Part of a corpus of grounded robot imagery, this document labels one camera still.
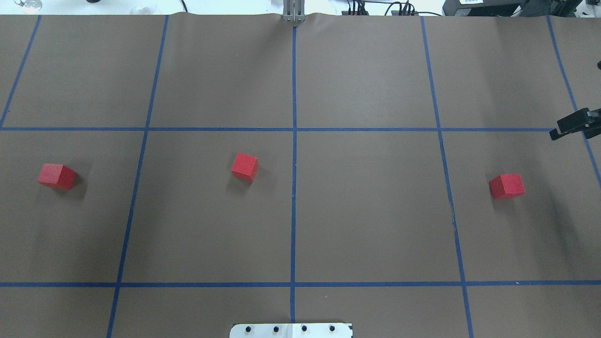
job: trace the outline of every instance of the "wooden block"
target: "wooden block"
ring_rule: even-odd
[[[495,200],[515,198],[526,193],[520,174],[503,174],[490,181],[490,191]]]
[[[66,165],[44,164],[38,182],[52,189],[70,190],[77,173]]]
[[[241,180],[252,182],[255,180],[258,169],[259,162],[256,157],[238,153],[234,165],[231,168],[231,172]]]

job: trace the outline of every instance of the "blue tape line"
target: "blue tape line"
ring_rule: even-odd
[[[0,131],[100,132],[549,132],[553,128],[2,127]]]
[[[127,245],[129,243],[129,235],[132,229],[133,211],[136,206],[136,198],[138,196],[138,185],[140,182],[140,174],[142,172],[142,165],[144,163],[144,153],[146,152],[146,142],[148,140],[148,129],[150,127],[150,120],[152,118],[152,109],[154,106],[154,95],[156,93],[156,85],[159,80],[160,63],[163,56],[163,48],[165,47],[165,37],[167,35],[167,26],[169,24],[169,16],[165,16],[165,23],[163,24],[163,34],[160,40],[159,55],[156,61],[156,70],[154,71],[154,79],[152,85],[152,92],[150,93],[150,101],[148,103],[148,114],[146,116],[146,127],[144,131],[144,137],[142,138],[142,146],[140,148],[140,157],[138,159],[138,169],[136,171],[136,179],[133,183],[132,201],[129,206],[129,214],[127,216],[127,226],[125,229],[125,236],[123,238],[123,247],[121,249],[121,259],[119,261],[119,270],[117,272],[117,286],[115,287],[115,294],[113,297],[113,304],[111,307],[111,317],[109,318],[109,326],[106,332],[106,338],[111,338],[112,329],[115,323],[115,315],[117,314],[117,303],[119,302],[119,291],[120,284],[123,278],[123,268],[125,266],[125,258],[127,255]]]
[[[599,167],[597,166],[597,161],[595,161],[595,156],[593,155],[591,144],[588,142],[587,137],[584,136],[584,133],[582,133],[582,139],[584,140],[584,144],[587,147],[588,157],[591,159],[591,163],[593,164],[593,171],[595,172],[595,176],[597,176],[599,188],[601,188],[601,174],[599,173]]]
[[[551,23],[551,17],[547,15],[547,26],[549,27],[549,34],[551,35],[551,42],[553,42],[553,49],[555,50],[555,56],[557,57],[557,63],[560,66],[561,76],[564,78],[564,82],[566,83],[567,93],[570,96],[570,101],[572,101],[572,108],[574,111],[578,110],[578,106],[576,105],[576,100],[574,99],[574,94],[572,93],[572,87],[570,86],[570,81],[567,79],[566,70],[563,66],[563,61],[561,61],[560,50],[557,47],[557,41],[555,39],[555,32],[553,31],[553,24]],[[593,171],[595,172],[595,176],[597,177],[597,183],[599,184],[599,188],[601,188],[601,174],[599,173],[599,167],[597,166],[597,161],[595,161],[595,156],[593,155],[593,151],[591,150],[591,145],[582,133],[582,139],[584,140],[584,144],[587,147],[588,157],[591,159],[591,164],[593,165]]]
[[[3,127],[2,131],[36,132],[143,132],[144,127]]]
[[[297,128],[299,132],[435,132],[437,128]]]
[[[166,282],[166,283],[78,283],[78,282],[0,282],[0,287],[116,287],[120,288],[238,288],[290,287],[292,283],[267,282]],[[300,281],[295,287],[459,287],[459,286],[553,286],[601,285],[601,280],[492,280],[492,281]]]
[[[554,128],[441,128],[444,132],[550,132]]]
[[[601,285],[601,280],[500,280],[467,281],[467,286]]]
[[[553,49],[555,50],[555,56],[557,57],[557,63],[560,65],[561,76],[564,78],[564,82],[566,83],[567,93],[570,96],[570,101],[572,101],[572,108],[574,111],[578,110],[578,106],[576,106],[576,100],[574,100],[574,94],[572,93],[572,88],[570,86],[570,81],[567,79],[566,70],[563,67],[563,62],[561,62],[560,50],[557,48],[557,41],[555,40],[555,32],[553,31],[553,25],[551,24],[551,17],[547,15],[547,26],[549,26],[549,33],[551,34],[551,42],[553,43]]]
[[[31,50],[31,46],[34,43],[35,34],[37,33],[37,29],[40,26],[41,15],[38,15],[37,20],[35,21],[35,26],[33,32],[31,32],[31,37],[29,38],[29,43],[27,44],[27,48],[25,49],[25,54],[23,54],[23,58],[21,59],[21,65],[19,65],[19,70],[17,71],[17,76],[14,77],[14,82],[12,88],[10,88],[10,94],[8,94],[8,100],[6,101],[6,105],[4,106],[4,111],[2,112],[2,117],[0,117],[0,128],[4,125],[4,120],[6,120],[6,115],[8,114],[8,110],[10,109],[10,103],[13,101],[14,92],[17,90],[17,86],[19,85],[19,79],[21,78],[21,73],[23,73],[23,68],[25,67],[25,62],[27,61],[27,56],[29,56],[29,52]]]
[[[297,282],[296,287],[432,287],[463,286],[461,281],[335,281]]]
[[[40,281],[8,281],[0,282],[0,287],[115,287],[116,283],[78,283],[78,282],[40,282]]]
[[[296,158],[297,158],[297,124],[296,124],[296,26],[292,28],[292,192],[290,220],[290,322],[296,321]]]
[[[291,132],[292,128],[228,128],[228,127],[150,127],[149,131],[158,132]]]
[[[424,21],[424,17],[420,17],[421,21],[421,30],[424,38],[424,51],[426,53],[426,63],[428,66],[428,77],[430,78],[430,90],[432,92],[432,104],[434,106],[434,115],[436,117],[436,127],[438,128],[438,143],[441,148],[441,157],[442,157],[442,167],[445,173],[445,181],[447,184],[447,197],[449,199],[449,204],[451,205],[451,213],[453,216],[453,229],[455,232],[455,249],[457,252],[457,263],[459,264],[459,276],[461,278],[461,282],[464,283],[462,286],[463,292],[463,305],[465,306],[465,317],[468,325],[468,334],[470,338],[474,338],[474,329],[472,327],[472,315],[469,309],[469,298],[468,298],[468,288],[465,286],[465,272],[463,269],[463,257],[461,254],[461,244],[459,242],[459,230],[457,229],[457,217],[455,214],[455,204],[453,203],[453,192],[451,190],[451,180],[449,178],[448,165],[447,165],[447,155],[445,153],[445,145],[444,140],[442,138],[442,129],[441,129],[441,118],[438,111],[438,101],[436,99],[436,89],[434,86],[434,76],[432,72],[432,62],[430,60],[430,51],[428,48],[428,37],[426,33],[426,23]]]
[[[120,291],[121,291],[121,288],[119,288],[119,285],[117,287],[115,287],[115,293],[113,293],[113,303],[111,305],[111,317],[109,318],[109,327],[106,330],[106,338],[111,338],[112,329],[113,329],[113,326],[115,326],[115,316],[117,315],[117,303],[119,302],[119,292]]]
[[[154,95],[156,94],[156,85],[159,82],[160,62],[163,59],[163,48],[165,47],[165,37],[167,36],[167,26],[169,24],[169,16],[165,16],[163,24],[163,35],[160,39],[159,56],[156,60],[156,69],[154,71],[154,79],[152,82],[152,91],[150,92],[150,104],[148,104],[148,115],[146,116],[146,128],[150,127],[150,119],[152,118],[152,109],[154,107]]]
[[[288,282],[249,283],[121,283],[121,287],[290,287]]]

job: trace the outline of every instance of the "cable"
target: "cable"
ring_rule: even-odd
[[[440,14],[434,13],[434,12],[411,12],[409,15],[413,15],[413,14],[434,14],[434,15],[438,15],[438,16],[444,16],[444,15],[440,15]]]
[[[386,12],[384,13],[384,16],[386,16],[388,14],[388,11],[390,10],[390,8],[392,8],[393,5],[398,4],[398,11],[401,12],[401,3],[398,1],[395,1],[393,3],[390,4],[390,6],[388,6],[388,8],[386,9]]]

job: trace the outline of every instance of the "black cable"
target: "black cable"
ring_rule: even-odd
[[[393,4],[394,2],[383,2],[383,1],[369,1],[369,0],[365,0],[364,2],[367,2],[369,4]]]
[[[411,14],[409,14],[409,15],[413,15],[413,14],[434,14],[434,15],[438,15],[438,16],[444,16],[444,15],[440,15],[440,14],[434,13],[434,12],[411,12]]]
[[[386,16],[388,14],[388,11],[390,10],[390,8],[392,8],[392,6],[394,6],[396,4],[398,4],[398,11],[400,13],[401,12],[401,6],[402,6],[402,4],[400,2],[398,2],[398,1],[395,1],[395,2],[390,3],[390,6],[388,6],[388,8],[386,9],[386,12],[384,13],[384,16]]]
[[[365,1],[359,1],[361,4],[361,15],[367,15],[367,11],[365,10]]]

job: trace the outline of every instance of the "grid square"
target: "grid square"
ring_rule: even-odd
[[[290,281],[291,170],[289,132],[151,132],[123,281]]]
[[[144,126],[164,19],[44,16],[5,126]]]
[[[479,286],[468,292],[475,337],[601,336],[601,286]]]
[[[290,289],[121,289],[114,338],[229,337],[234,324],[290,322]]]
[[[298,27],[299,127],[436,127],[419,18],[389,19],[312,14]]]
[[[363,338],[468,336],[460,287],[296,288],[296,322],[328,321]]]
[[[113,288],[2,287],[0,336],[104,338]]]
[[[425,21],[443,127],[551,128],[572,111],[544,17]]]
[[[36,16],[0,15],[0,114],[13,87],[36,20]]]
[[[297,281],[459,280],[435,132],[298,135]]]
[[[570,20],[551,17],[561,62],[578,108],[601,108],[601,20]]]
[[[0,132],[2,281],[113,282],[142,132]],[[44,163],[78,173],[37,182]]]
[[[581,135],[444,133],[467,280],[601,278],[601,190]],[[522,175],[526,194],[493,200],[488,182]]]
[[[282,16],[169,17],[154,127],[292,127],[292,27]]]

